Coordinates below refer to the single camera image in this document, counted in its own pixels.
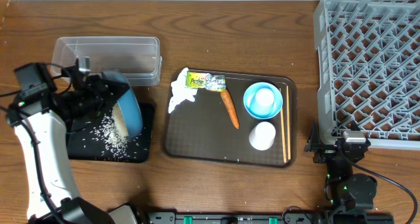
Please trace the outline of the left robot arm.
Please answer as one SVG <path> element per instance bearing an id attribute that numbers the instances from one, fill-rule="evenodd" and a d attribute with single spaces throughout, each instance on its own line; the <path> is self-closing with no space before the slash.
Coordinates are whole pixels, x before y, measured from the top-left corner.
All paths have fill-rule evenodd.
<path id="1" fill-rule="evenodd" d="M 5 109 L 24 152 L 29 223 L 140 223 L 132 204 L 105 212 L 84 200 L 67 151 L 75 120 L 99 118 L 115 104 L 124 112 L 139 109 L 131 86 L 117 71 L 90 75 L 76 62 L 61 69 L 70 83 L 59 93 L 47 66 L 31 62 L 14 70 L 20 90 Z"/>

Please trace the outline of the dark blue plate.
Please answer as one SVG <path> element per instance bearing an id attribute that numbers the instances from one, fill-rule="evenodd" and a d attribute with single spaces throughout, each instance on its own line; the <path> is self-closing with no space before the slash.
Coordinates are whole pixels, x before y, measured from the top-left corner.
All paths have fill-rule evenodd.
<path id="1" fill-rule="evenodd" d="M 131 141 L 138 137 L 143 129 L 142 114 L 134 91 L 120 72 L 109 70 L 102 72 L 101 76 L 103 79 L 128 85 L 128 90 L 122 96 L 118 96 L 117 102 L 112 108 L 112 118 L 119 136 Z"/>

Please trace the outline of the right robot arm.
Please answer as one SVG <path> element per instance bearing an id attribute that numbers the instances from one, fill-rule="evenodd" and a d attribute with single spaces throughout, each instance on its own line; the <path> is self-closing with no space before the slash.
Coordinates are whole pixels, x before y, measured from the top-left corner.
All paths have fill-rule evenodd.
<path id="1" fill-rule="evenodd" d="M 373 208 L 377 193 L 377 180 L 370 175 L 354 173 L 353 166 L 364 158 L 370 142 L 352 123 L 352 129 L 345 131 L 333 144 L 323 144 L 318 125 L 312 124 L 304 150 L 313 152 L 313 162 L 325 164 L 325 198 L 331 207 L 315 213 L 311 223 L 367 224 L 367 210 Z"/>

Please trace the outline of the light blue cup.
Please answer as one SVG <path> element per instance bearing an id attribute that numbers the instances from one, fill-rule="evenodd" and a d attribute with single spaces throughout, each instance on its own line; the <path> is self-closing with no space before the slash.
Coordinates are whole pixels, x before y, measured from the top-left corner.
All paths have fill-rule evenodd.
<path id="1" fill-rule="evenodd" d="M 255 101 L 261 107 L 272 106 L 274 100 L 274 93 L 269 88 L 259 89 L 255 94 Z"/>

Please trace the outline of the light blue bowl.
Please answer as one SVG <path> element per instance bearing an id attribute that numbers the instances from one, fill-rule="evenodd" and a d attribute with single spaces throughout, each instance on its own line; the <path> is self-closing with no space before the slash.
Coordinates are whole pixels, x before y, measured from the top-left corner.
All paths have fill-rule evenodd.
<path id="1" fill-rule="evenodd" d="M 272 106 L 261 107 L 256 103 L 255 94 L 262 88 L 269 88 L 274 93 L 275 100 Z M 243 104 L 250 116 L 258 120 L 267 120 L 276 116 L 282 109 L 282 96 L 275 85 L 267 82 L 258 82 L 246 89 L 243 96 Z"/>

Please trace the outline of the white cup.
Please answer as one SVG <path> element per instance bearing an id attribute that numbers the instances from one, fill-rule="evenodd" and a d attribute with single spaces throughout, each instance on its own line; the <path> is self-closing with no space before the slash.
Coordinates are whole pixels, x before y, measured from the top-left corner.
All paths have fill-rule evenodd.
<path id="1" fill-rule="evenodd" d="M 270 122 L 258 123 L 249 134 L 249 143 L 256 150 L 268 150 L 274 143 L 276 128 Z"/>

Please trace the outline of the pile of rice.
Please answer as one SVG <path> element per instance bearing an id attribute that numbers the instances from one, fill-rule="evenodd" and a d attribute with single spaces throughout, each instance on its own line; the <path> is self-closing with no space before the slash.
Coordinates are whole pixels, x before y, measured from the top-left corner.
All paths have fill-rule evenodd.
<path id="1" fill-rule="evenodd" d="M 138 146 L 136 139 L 129 138 L 122 111 L 115 103 L 82 138 L 82 152 L 93 160 L 128 162 L 138 157 L 138 152 L 129 148 L 130 145 L 134 145 L 134 148 Z"/>

